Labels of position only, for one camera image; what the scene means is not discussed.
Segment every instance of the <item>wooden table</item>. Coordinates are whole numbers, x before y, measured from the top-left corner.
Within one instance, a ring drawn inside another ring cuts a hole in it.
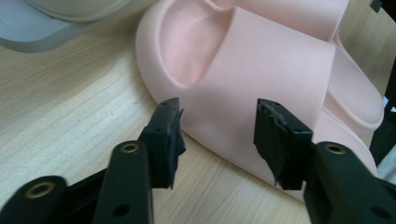
[[[0,47],[0,205],[39,176],[71,185],[98,172],[116,144],[141,133],[156,105],[136,67],[134,33],[152,2],[48,52]],[[341,34],[384,93],[396,25],[370,3],[351,1]],[[156,223],[309,223],[303,203],[184,137],[175,189],[153,191]]]

